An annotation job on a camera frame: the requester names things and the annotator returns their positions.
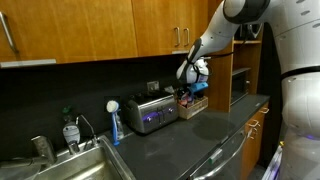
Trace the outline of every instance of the faucet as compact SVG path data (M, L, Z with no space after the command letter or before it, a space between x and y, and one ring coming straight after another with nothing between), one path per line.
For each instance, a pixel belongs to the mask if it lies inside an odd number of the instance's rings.
M90 129L91 129L91 133L92 133L92 136L93 136L93 138L91 139L92 145L94 145L94 146L98 145L98 139L97 139L96 134L94 133L93 127L91 126L91 124L89 123L89 121L86 119L86 117L84 117L83 114L79 114L79 115L76 117L76 124L78 125L78 122L79 122L80 117L87 123L87 125L88 125L88 126L90 127Z
M0 168L13 168L31 165L51 166L57 161L57 156L48 138L46 138L45 136L37 136L35 138L32 138L31 141L38 151L38 157L2 161L0 162Z

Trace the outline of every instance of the black backsplash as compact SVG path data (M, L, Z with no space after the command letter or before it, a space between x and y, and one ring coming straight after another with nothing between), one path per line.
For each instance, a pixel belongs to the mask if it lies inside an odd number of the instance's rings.
M97 133L111 129L104 97L146 91L146 82L179 86L181 55L0 70L0 161L33 154L31 138L48 137L56 151L66 148L62 108L71 105ZM90 129L80 122L82 136Z

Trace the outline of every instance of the toaster knob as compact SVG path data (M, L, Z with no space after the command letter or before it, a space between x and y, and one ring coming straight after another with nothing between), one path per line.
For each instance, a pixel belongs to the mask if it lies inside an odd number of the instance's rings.
M169 111L169 113L173 113L174 109L173 108L169 108L168 111Z

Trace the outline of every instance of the sink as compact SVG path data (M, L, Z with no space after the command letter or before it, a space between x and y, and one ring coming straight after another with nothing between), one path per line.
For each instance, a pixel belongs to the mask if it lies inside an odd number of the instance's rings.
M75 155L68 150L58 153L57 162L40 170L34 179L135 179L107 137L99 136L98 140L96 146L91 141L80 144L80 152Z

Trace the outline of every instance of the toaster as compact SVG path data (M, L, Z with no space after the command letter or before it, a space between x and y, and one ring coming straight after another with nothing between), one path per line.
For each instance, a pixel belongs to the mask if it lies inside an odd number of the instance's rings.
M142 134L151 133L178 119L174 96L165 91L130 96L122 109L128 126Z

